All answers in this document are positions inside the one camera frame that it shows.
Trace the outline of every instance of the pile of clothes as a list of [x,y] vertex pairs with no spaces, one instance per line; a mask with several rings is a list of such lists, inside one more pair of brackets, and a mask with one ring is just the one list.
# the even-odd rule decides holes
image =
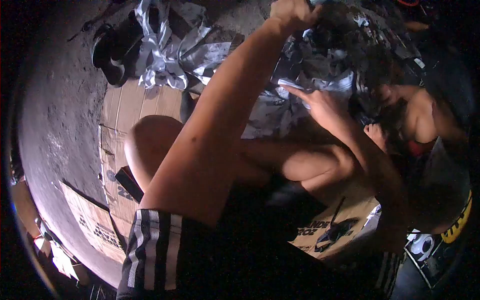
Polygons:
[[[289,37],[242,138],[285,136],[308,115],[308,105],[279,84],[331,91],[363,125],[374,122],[380,106],[372,91],[379,80],[390,82],[391,61],[417,59],[420,54],[394,5],[389,1],[362,5],[354,0],[324,4],[323,15],[314,28]],[[170,28],[171,11],[190,28],[182,39]],[[145,88],[168,84],[185,90],[187,73],[208,84],[216,68],[239,44],[205,44],[212,27],[207,25],[205,7],[191,2],[142,0],[130,18],[140,38],[135,41],[136,48],[130,47],[135,54],[130,59],[134,61],[132,71],[124,71],[116,86],[121,86],[125,77],[136,76]],[[114,63],[122,64],[122,59]]]

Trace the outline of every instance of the black garment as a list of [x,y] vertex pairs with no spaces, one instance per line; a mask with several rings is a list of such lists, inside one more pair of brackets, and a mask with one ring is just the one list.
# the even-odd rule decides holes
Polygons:
[[299,184],[275,178],[262,189],[233,188],[215,230],[158,210],[138,210],[117,299],[389,295],[400,261],[395,254],[361,257],[354,276],[347,276],[286,242],[292,229],[296,236],[304,220],[324,209]]

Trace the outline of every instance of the gray fabric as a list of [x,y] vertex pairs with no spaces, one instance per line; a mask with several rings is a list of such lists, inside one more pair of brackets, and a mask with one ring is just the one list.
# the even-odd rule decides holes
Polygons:
[[[159,9],[159,28],[149,25],[150,7]],[[172,34],[168,22],[172,8],[182,17],[192,30],[180,40]],[[206,26],[205,7],[190,2],[163,2],[160,0],[142,0],[135,9],[137,21],[142,26],[144,37],[136,63],[136,73],[140,75],[139,84],[145,88],[168,84],[172,88],[187,88],[186,72],[203,79],[206,68],[216,68],[225,59],[230,43],[214,43],[194,47],[211,31]]]

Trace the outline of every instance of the dirt floor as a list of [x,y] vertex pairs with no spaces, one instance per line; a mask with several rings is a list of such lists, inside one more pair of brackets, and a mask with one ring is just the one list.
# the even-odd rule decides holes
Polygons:
[[[270,0],[197,2],[207,7],[209,19],[216,25],[243,35],[262,24],[271,3]],[[127,2],[106,21],[119,23],[135,4],[136,1]],[[107,204],[97,178],[98,124],[107,81],[90,59],[92,38],[101,22],[66,42],[106,6],[106,1],[59,2],[39,30],[25,61],[17,98],[22,101],[19,118],[22,164],[41,216],[82,263],[117,287],[121,265],[88,243],[57,189],[60,180],[86,198]]]

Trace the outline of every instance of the hand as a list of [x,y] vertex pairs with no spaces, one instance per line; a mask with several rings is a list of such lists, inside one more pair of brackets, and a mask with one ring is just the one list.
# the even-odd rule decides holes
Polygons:
[[363,128],[369,138],[385,153],[387,153],[387,135],[380,124],[369,124]]
[[322,9],[321,5],[317,5],[311,11],[307,1],[278,0],[272,3],[270,19],[279,20],[290,34],[296,30],[305,30],[318,20]]
[[289,93],[301,98],[310,105],[310,114],[323,128],[336,136],[337,131],[345,128],[345,124],[353,121],[348,112],[327,91],[314,91],[307,94],[293,86],[281,84]]

